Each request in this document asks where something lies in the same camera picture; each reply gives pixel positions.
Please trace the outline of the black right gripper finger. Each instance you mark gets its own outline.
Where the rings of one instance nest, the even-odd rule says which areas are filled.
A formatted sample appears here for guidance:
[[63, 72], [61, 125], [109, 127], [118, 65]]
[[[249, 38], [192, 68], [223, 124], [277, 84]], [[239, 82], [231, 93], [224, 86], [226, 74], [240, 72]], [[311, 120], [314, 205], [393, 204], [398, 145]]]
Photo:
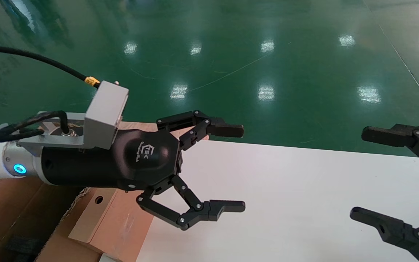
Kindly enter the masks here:
[[363, 141], [392, 147], [406, 147], [419, 157], [419, 126], [395, 124], [390, 129], [367, 126], [363, 129]]
[[376, 228], [383, 242], [408, 251], [419, 261], [419, 227], [362, 207], [352, 208], [350, 218]]

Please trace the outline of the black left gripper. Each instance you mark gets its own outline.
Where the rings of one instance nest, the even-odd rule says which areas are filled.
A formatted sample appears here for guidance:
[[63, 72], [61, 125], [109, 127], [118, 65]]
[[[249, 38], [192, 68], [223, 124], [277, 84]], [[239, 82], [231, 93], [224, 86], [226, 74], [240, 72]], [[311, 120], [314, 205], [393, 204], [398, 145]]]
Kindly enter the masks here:
[[[44, 147], [41, 163], [45, 180], [57, 186], [144, 191], [136, 198], [141, 209], [183, 231], [198, 222], [216, 222], [224, 212], [246, 210], [244, 201], [201, 202], [176, 175], [182, 163], [179, 147], [187, 150], [207, 135], [242, 138], [243, 125], [228, 124], [200, 110], [160, 118], [156, 124], [160, 131], [120, 130], [108, 150]], [[179, 140], [170, 133], [187, 128]], [[152, 199], [156, 192], [171, 186], [189, 207], [183, 214]]]

